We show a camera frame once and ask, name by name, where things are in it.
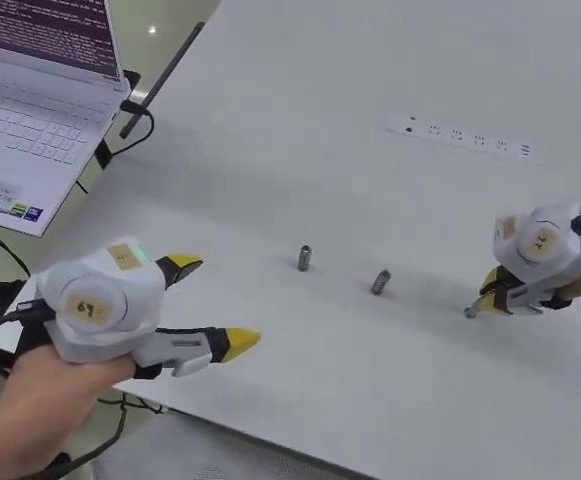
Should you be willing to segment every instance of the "table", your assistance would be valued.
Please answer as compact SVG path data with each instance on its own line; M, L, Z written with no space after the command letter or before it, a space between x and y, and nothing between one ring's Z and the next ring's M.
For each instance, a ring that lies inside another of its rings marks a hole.
M198 252L163 326L263 338L119 388L385 479L581 478L581 301L462 315L496 216L581 204L581 2L542 8L224 1L153 103L154 138L106 170L45 265L124 234L155 258ZM394 111L528 139L546 165L391 134Z

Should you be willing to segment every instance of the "power outlet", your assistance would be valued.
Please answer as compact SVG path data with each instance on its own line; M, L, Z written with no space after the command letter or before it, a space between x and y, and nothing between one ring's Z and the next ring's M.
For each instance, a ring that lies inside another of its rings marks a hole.
M430 125L428 125L428 133L432 137L438 137L439 135L441 135L441 127L436 123L431 123Z
M463 130L453 128L450 131L450 139L454 140L455 142L463 143Z
M501 138L470 134L461 128L442 126L410 115L393 114L388 130L500 157L534 164L543 163L527 143L514 143Z
M497 140L495 150L498 153L506 153L508 151L508 142L506 142L505 140Z

